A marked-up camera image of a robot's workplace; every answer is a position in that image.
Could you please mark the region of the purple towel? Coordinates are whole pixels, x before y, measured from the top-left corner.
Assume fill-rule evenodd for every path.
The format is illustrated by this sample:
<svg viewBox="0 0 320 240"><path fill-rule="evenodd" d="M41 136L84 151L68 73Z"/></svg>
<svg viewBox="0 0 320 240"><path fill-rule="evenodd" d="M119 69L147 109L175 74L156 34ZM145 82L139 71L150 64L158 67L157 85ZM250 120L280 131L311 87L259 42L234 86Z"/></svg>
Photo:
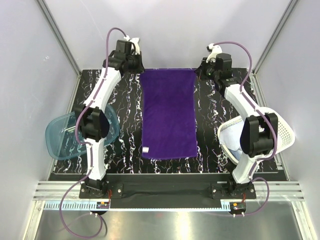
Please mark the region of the purple towel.
<svg viewBox="0 0 320 240"><path fill-rule="evenodd" d="M195 80L192 69L147 69L141 74L143 158L197 156Z"/></svg>

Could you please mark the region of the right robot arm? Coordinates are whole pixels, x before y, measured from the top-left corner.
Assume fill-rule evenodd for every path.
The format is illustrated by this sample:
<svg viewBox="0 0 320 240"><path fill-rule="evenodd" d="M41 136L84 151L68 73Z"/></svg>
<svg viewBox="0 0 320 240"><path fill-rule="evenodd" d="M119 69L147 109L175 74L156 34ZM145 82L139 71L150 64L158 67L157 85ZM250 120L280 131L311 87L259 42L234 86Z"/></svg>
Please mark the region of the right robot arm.
<svg viewBox="0 0 320 240"><path fill-rule="evenodd" d="M239 198L249 189L259 163L273 158L277 151L278 117L263 112L233 76L230 54L219 53L212 60L203 58L195 73L200 80L213 81L216 91L244 122L239 138L242 154L227 183L228 195Z"/></svg>

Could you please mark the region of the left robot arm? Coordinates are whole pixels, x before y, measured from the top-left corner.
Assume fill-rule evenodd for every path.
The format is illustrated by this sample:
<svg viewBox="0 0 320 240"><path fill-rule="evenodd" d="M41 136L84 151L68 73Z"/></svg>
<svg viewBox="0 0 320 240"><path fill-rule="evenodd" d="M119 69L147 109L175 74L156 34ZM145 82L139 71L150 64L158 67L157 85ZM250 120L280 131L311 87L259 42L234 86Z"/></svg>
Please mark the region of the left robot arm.
<svg viewBox="0 0 320 240"><path fill-rule="evenodd" d="M138 37L125 37L116 42L115 50L108 53L102 63L101 74L93 91L82 105L74 109L75 136L83 137L82 144L86 146L87 155L87 173L81 182L97 198L103 198L108 193L104 144L111 129L111 122L106 116L105 108L125 73L144 72L139 42Z"/></svg>

